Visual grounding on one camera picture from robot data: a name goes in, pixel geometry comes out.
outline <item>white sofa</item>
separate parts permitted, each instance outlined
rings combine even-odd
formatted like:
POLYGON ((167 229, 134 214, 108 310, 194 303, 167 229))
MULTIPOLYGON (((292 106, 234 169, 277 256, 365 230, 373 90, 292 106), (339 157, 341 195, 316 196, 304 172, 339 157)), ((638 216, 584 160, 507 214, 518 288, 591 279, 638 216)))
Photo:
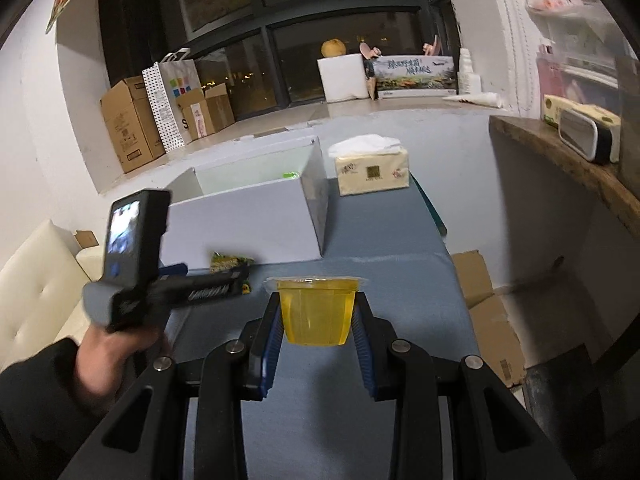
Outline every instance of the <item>white sofa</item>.
POLYGON ((43 222, 0 269, 0 370, 89 327, 82 287, 102 275, 102 247, 69 251, 43 222))

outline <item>person's arm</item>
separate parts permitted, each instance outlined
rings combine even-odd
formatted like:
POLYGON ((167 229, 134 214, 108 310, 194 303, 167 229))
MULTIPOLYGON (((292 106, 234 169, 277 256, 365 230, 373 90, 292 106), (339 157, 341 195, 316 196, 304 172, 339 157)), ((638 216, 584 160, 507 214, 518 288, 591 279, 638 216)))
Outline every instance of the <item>person's arm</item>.
POLYGON ((124 363, 155 328, 113 334, 91 325, 78 348, 63 339, 0 374, 0 472, 54 480, 113 403, 124 363))

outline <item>round yellow fruit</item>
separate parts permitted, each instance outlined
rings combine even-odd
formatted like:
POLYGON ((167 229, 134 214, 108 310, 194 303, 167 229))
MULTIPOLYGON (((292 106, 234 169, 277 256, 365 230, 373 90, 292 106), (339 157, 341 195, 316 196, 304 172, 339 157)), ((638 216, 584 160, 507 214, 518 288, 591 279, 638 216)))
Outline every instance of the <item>round yellow fruit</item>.
POLYGON ((332 40, 325 41, 322 44, 322 55, 324 57, 336 57, 336 56, 344 56, 347 53, 347 48, 344 46, 344 43, 338 40, 338 38, 333 38, 332 40))

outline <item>white bottle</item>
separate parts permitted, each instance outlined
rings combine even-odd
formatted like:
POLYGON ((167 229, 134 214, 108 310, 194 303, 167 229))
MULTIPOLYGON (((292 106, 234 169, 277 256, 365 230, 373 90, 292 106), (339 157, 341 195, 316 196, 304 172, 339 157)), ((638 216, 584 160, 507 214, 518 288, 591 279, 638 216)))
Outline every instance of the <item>white bottle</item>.
POLYGON ((471 53, 468 48, 460 49, 460 63, 458 65, 458 91, 460 94, 482 93, 482 80, 478 74, 474 74, 471 63, 471 53))

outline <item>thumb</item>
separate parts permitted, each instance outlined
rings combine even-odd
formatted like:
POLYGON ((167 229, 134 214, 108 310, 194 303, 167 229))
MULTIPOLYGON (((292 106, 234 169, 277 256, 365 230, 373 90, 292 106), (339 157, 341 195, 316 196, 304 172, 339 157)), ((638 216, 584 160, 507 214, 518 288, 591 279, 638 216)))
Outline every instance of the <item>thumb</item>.
POLYGON ((146 350, 155 343, 160 329, 157 326, 140 326, 114 332, 111 336, 114 356, 118 361, 125 361, 135 352, 146 350))

